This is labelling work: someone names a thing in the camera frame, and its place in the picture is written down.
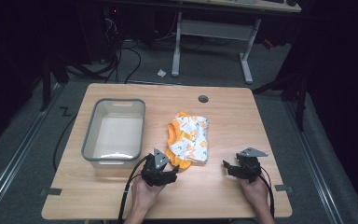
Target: folded cloth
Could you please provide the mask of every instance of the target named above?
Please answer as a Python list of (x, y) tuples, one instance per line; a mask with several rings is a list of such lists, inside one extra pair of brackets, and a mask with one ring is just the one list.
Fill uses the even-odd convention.
[(172, 165), (179, 165), (181, 169), (185, 169), (192, 161), (208, 160), (208, 122), (202, 116), (191, 116), (180, 112), (168, 124), (169, 139), (166, 155), (170, 157)]

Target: wooden table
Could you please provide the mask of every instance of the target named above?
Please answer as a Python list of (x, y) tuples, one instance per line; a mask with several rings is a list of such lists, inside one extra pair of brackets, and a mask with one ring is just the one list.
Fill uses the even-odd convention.
[[(206, 95), (208, 103), (199, 102)], [(204, 165), (192, 165), (178, 173), (175, 183), (158, 196), (157, 204), (146, 218), (235, 218), (254, 217), (241, 187), (227, 175), (222, 160), (238, 163), (235, 153), (254, 147), (267, 152), (259, 158), (268, 171), (272, 185), (281, 185), (273, 152), (269, 145), (254, 96), (245, 88), (149, 86), (131, 84), (91, 84), (79, 109), (74, 128), (62, 155), (51, 187), (60, 195), (49, 195), (43, 207), (45, 219), (117, 219), (123, 189), (131, 170), (110, 170), (110, 176), (96, 175), (81, 148), (91, 112), (101, 98), (139, 98), (145, 101), (145, 129), (141, 158), (164, 150), (168, 139), (167, 124), (180, 111), (199, 115), (210, 122), (208, 128), (209, 159)], [(275, 216), (289, 217), (292, 208), (285, 191), (275, 191)], [(131, 193), (124, 217), (131, 209)]]

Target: round black hole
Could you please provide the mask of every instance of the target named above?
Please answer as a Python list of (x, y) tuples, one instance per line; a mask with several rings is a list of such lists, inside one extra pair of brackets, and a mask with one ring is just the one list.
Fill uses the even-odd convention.
[(201, 103), (207, 103), (209, 101), (209, 98), (206, 95), (201, 95), (201, 96), (199, 96), (199, 101)]

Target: metal desk leg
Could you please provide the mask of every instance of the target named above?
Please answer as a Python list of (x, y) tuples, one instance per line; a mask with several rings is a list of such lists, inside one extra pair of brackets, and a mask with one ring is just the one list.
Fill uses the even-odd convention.
[(173, 62), (172, 62), (173, 77), (179, 77), (181, 33), (182, 33), (182, 12), (178, 12), (178, 22), (176, 27), (176, 45), (175, 45), (175, 52), (173, 54)]
[(255, 36), (257, 35), (257, 31), (258, 31), (258, 27), (260, 26), (260, 22), (261, 22), (261, 19), (257, 19), (255, 21), (255, 26), (252, 29), (248, 44), (246, 46), (246, 51), (244, 53), (240, 53), (243, 75), (245, 76), (245, 81), (248, 84), (253, 83), (251, 70), (249, 69), (249, 64), (248, 64), (248, 56), (249, 56), (249, 53), (251, 52), (252, 45), (255, 42)]

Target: gray storage container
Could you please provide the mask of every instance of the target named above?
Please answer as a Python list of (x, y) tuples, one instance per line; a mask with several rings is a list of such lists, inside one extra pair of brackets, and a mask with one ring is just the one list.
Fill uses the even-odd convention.
[(142, 150), (144, 123), (144, 101), (99, 100), (83, 143), (84, 159), (97, 168), (133, 168)]

